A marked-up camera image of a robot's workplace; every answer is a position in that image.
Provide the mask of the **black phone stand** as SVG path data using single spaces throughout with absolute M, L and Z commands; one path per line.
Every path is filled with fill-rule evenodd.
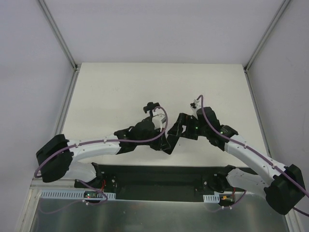
M 158 102 L 148 102 L 146 106 L 143 107 L 144 113 L 149 113 L 149 116 L 143 119 L 142 121 L 150 121 L 154 117 L 154 111 L 160 104 Z

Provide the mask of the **black smartphone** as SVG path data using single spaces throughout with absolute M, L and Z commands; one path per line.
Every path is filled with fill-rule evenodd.
M 168 155 L 171 155 L 175 146 L 177 145 L 177 142 L 179 140 L 179 136 L 174 136 L 174 135 L 168 135 L 167 136 L 167 142 L 169 144 L 169 148 L 167 150 L 165 150 L 165 152 L 168 154 Z

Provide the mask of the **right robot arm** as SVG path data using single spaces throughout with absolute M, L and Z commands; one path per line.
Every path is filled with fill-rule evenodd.
M 255 172 L 250 174 L 227 166 L 217 178 L 221 190 L 235 187 L 252 192 L 265 199 L 281 215 L 286 215 L 309 194 L 297 166 L 286 166 L 249 147 L 236 130 L 220 123 L 210 107 L 193 107 L 192 115 L 180 113 L 168 131 L 171 147 L 180 137 L 191 140 L 206 137 L 210 144 L 241 160 Z

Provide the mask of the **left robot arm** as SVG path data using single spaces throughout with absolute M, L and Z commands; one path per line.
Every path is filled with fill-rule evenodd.
M 178 139 L 178 134 L 164 133 L 159 124 L 150 119 L 94 140 L 69 140 L 64 134 L 58 134 L 37 151 L 39 167 L 35 177 L 45 183 L 62 178 L 81 180 L 91 188 L 98 188 L 103 179 L 98 164 L 81 160 L 129 153 L 140 145 L 171 154 Z

